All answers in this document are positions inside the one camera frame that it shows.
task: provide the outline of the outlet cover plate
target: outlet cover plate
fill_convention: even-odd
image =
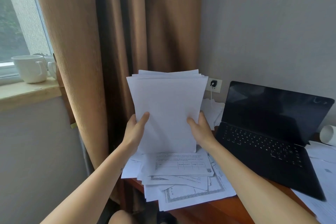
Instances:
[[[222,87],[222,80],[219,80],[219,79],[214,79],[214,78],[208,78],[208,83],[207,83],[207,88],[205,90],[208,90],[210,91],[210,84],[211,84],[211,81],[212,80],[216,80],[217,81],[217,85],[216,87],[212,87],[212,92],[216,92],[216,93],[220,93],[221,91],[221,87]]]

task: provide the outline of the brown table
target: brown table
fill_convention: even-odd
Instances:
[[[296,201],[310,214],[314,215],[290,188],[273,181],[269,182]],[[121,207],[125,210],[130,210],[132,206],[132,204],[130,204],[130,201],[132,202],[130,195],[132,191],[131,186],[144,193],[144,187],[141,185],[141,181],[137,179],[121,180],[119,187],[119,191],[121,192]],[[182,223],[254,223],[238,196],[192,205],[169,212]]]

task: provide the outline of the window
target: window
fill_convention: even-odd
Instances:
[[[19,79],[11,57],[33,54],[53,54],[38,1],[0,0],[0,80]]]

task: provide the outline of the person's right arm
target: person's right arm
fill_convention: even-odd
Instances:
[[[212,135],[203,112],[198,124],[187,119],[197,143],[221,167],[239,199],[255,223],[318,223],[305,209],[281,190],[246,167]]]

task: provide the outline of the gray wall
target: gray wall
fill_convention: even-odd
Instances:
[[[60,97],[0,113],[0,223],[40,223],[86,176]]]
[[[217,102],[233,80],[336,99],[336,0],[202,0],[199,68]]]

